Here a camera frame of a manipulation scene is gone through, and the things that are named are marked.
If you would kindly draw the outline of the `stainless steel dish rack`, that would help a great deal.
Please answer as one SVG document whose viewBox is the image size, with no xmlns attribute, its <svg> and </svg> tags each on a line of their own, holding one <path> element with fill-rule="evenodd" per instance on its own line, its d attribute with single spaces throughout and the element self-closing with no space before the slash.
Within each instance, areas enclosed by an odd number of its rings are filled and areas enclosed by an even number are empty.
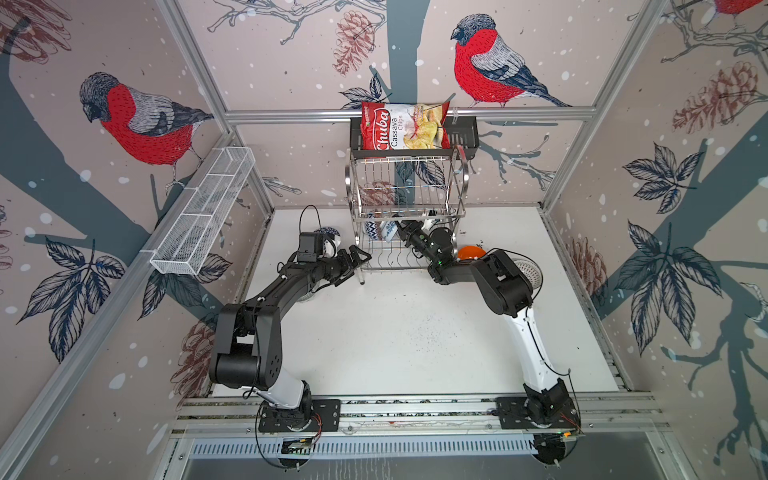
<svg viewBox="0 0 768 480">
<path fill-rule="evenodd" d="M 398 237 L 371 241 L 366 221 L 440 220 L 437 227 L 453 233 L 459 247 L 459 222 L 470 181 L 468 160 L 460 146 L 447 150 L 351 151 L 345 167 L 346 198 L 356 245 L 372 255 L 363 270 L 373 272 L 427 271 L 428 260 L 417 256 Z"/>
</svg>

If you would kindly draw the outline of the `blue floral ceramic bowl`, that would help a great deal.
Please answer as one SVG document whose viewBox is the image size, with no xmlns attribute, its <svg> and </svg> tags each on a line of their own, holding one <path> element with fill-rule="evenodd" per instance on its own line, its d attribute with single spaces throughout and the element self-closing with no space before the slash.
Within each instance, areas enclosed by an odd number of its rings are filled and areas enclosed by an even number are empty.
<svg viewBox="0 0 768 480">
<path fill-rule="evenodd" d="M 399 237 L 399 222 L 392 219 L 381 224 L 381 235 L 384 241 L 392 242 Z"/>
</svg>

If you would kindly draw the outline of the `red patterned bowl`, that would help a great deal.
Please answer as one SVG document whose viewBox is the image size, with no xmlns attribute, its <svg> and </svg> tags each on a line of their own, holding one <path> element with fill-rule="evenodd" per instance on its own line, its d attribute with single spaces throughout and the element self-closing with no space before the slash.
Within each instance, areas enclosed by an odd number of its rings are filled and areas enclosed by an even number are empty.
<svg viewBox="0 0 768 480">
<path fill-rule="evenodd" d="M 381 241 L 380 223 L 375 221 L 366 221 L 364 230 L 371 241 Z"/>
</svg>

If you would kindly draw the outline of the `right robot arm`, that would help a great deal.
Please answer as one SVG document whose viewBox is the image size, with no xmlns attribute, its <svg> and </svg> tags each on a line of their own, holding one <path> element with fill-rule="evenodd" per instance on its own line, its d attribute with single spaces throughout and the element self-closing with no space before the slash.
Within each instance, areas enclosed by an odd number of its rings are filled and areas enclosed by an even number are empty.
<svg viewBox="0 0 768 480">
<path fill-rule="evenodd" d="M 475 284 L 490 311 L 505 320 L 511 330 L 513 352 L 520 361 L 530 420 L 539 427 L 563 420 L 579 428 L 581 415 L 578 401 L 569 392 L 573 387 L 570 374 L 553 367 L 536 325 L 534 297 L 544 283 L 538 264 L 499 248 L 475 259 L 460 260 L 450 230 L 440 227 L 428 233 L 425 223 L 417 220 L 402 220 L 396 225 L 403 244 L 428 260 L 427 271 L 435 283 Z"/>
</svg>

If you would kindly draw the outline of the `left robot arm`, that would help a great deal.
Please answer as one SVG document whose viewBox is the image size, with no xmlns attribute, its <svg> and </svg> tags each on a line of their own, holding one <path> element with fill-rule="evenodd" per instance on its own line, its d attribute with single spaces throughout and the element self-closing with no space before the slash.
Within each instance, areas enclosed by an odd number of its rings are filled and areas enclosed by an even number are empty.
<svg viewBox="0 0 768 480">
<path fill-rule="evenodd" d="M 224 306 L 211 351 L 211 382 L 247 387 L 280 414 L 307 423 L 313 414 L 311 390 L 283 369 L 281 321 L 319 282 L 338 286 L 370 260 L 371 255 L 355 245 L 332 257 L 295 253 L 255 297 Z"/>
</svg>

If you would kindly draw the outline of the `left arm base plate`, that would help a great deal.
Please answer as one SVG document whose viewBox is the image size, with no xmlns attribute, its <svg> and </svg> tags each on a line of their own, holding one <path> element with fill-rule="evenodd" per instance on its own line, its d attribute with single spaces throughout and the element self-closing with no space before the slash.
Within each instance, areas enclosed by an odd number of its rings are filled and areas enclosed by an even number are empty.
<svg viewBox="0 0 768 480">
<path fill-rule="evenodd" d="M 341 417 L 339 399 L 313 399 L 296 409 L 280 409 L 266 404 L 259 414 L 260 434 L 337 432 Z"/>
</svg>

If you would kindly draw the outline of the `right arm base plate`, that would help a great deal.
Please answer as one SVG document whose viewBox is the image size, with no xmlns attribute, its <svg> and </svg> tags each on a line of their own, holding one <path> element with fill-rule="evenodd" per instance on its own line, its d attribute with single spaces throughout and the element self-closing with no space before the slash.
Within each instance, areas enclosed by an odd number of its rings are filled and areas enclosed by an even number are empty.
<svg viewBox="0 0 768 480">
<path fill-rule="evenodd" d="M 581 426 L 576 405 L 570 397 L 557 413 L 549 414 L 544 420 L 535 420 L 532 417 L 527 401 L 525 396 L 502 396 L 494 400 L 493 414 L 499 418 L 503 430 L 574 430 Z"/>
</svg>

